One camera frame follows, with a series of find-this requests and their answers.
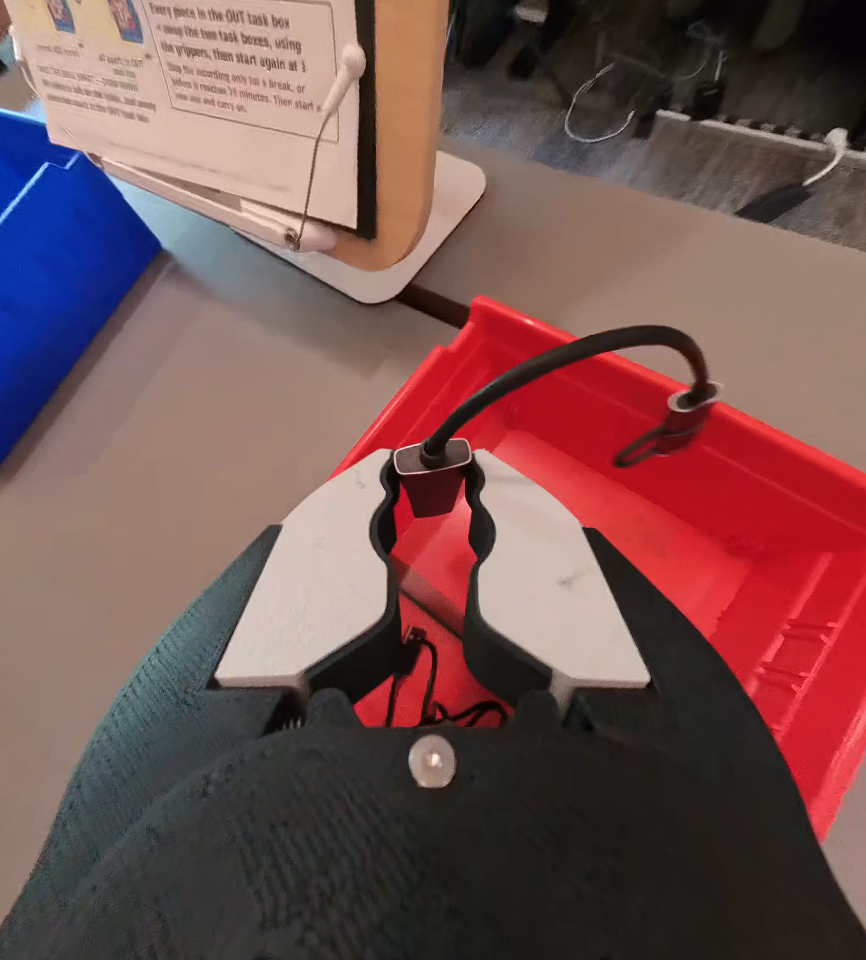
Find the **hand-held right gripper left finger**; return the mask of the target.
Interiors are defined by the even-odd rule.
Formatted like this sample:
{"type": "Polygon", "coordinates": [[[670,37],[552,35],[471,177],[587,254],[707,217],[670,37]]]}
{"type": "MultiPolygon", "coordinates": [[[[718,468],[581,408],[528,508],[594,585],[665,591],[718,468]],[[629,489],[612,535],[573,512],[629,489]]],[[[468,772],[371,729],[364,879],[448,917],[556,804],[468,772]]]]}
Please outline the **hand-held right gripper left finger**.
{"type": "Polygon", "coordinates": [[[396,669],[402,627],[390,449],[329,479],[292,510],[214,673],[222,689],[340,690],[359,702],[396,669]]]}

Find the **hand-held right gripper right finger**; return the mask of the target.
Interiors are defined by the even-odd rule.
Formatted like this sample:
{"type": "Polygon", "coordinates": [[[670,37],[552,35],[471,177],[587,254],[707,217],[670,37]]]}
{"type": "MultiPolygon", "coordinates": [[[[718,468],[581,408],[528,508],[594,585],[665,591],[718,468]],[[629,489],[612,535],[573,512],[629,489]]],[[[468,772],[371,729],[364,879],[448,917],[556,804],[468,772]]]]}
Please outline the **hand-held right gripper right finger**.
{"type": "Polygon", "coordinates": [[[463,655],[514,711],[534,693],[568,712],[587,691],[641,693],[650,668],[582,522],[495,454],[472,454],[465,496],[474,554],[463,655]]]}

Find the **red plastic bin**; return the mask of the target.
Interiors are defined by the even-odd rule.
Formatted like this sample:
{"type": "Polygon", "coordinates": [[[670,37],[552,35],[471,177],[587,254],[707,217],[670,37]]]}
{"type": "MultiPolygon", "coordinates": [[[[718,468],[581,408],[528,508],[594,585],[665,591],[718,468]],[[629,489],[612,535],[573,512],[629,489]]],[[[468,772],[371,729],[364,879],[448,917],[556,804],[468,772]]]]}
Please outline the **red plastic bin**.
{"type": "MultiPolygon", "coordinates": [[[[574,337],[478,297],[346,454],[414,444],[475,390],[574,337]]],[[[684,452],[628,469],[615,453],[658,424],[681,385],[618,356],[551,374],[492,406],[462,436],[600,531],[716,647],[751,696],[828,834],[866,752],[866,474],[720,405],[684,452]]],[[[448,714],[487,698],[460,637],[474,554],[461,497],[446,516],[395,509],[404,629],[439,662],[448,714]]]]}

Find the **grey usb hub with cable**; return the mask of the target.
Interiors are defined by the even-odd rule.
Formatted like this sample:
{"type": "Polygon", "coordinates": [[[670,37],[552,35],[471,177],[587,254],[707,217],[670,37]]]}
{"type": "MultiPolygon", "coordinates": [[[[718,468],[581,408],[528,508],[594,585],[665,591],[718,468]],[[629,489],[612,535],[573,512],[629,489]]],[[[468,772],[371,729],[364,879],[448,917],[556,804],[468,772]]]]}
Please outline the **grey usb hub with cable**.
{"type": "Polygon", "coordinates": [[[470,442],[459,436],[490,406],[540,378],[586,359],[641,347],[664,347],[679,354],[689,366],[692,384],[670,395],[664,420],[619,450],[613,464],[629,469],[655,457],[686,449],[703,430],[724,387],[710,377],[702,349],[685,332],[660,324],[624,326],[587,335],[537,354],[487,383],[452,411],[441,425],[417,445],[392,454],[392,465],[419,519],[448,514],[465,480],[472,474],[470,442]]]}

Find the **blue plastic bin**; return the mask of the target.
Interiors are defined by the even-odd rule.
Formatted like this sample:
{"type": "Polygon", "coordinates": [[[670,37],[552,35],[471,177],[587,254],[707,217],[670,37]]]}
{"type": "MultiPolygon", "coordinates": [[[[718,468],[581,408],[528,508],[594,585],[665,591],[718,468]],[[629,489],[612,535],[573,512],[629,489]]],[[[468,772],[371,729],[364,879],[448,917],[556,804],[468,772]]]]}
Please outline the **blue plastic bin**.
{"type": "Polygon", "coordinates": [[[0,464],[160,249],[99,166],[0,109],[0,464]]]}

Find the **instruction sheet on stand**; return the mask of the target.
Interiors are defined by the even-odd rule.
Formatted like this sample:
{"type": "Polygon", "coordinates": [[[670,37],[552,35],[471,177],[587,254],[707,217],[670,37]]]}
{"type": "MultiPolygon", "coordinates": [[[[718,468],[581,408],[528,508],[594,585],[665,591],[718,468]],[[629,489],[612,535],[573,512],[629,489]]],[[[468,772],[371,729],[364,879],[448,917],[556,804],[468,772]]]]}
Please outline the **instruction sheet on stand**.
{"type": "MultiPolygon", "coordinates": [[[[371,67],[375,132],[360,135],[361,161],[375,156],[376,220],[371,237],[309,216],[312,190],[324,186],[312,160],[305,208],[292,214],[162,174],[79,152],[115,181],[222,224],[363,305],[396,298],[483,197],[476,164],[439,150],[448,2],[375,1],[371,67]]],[[[343,54],[330,90],[343,99],[365,69],[364,53],[343,54]]]]}

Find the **printed instruction sheet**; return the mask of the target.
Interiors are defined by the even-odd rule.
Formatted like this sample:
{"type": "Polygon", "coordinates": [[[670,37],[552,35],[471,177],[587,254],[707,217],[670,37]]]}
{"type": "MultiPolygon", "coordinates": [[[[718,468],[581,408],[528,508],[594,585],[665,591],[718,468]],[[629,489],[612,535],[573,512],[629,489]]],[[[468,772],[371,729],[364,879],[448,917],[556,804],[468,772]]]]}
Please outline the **printed instruction sheet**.
{"type": "Polygon", "coordinates": [[[50,138],[83,153],[371,237],[375,4],[7,2],[50,138]],[[364,73],[334,104],[343,54],[364,73]]]}

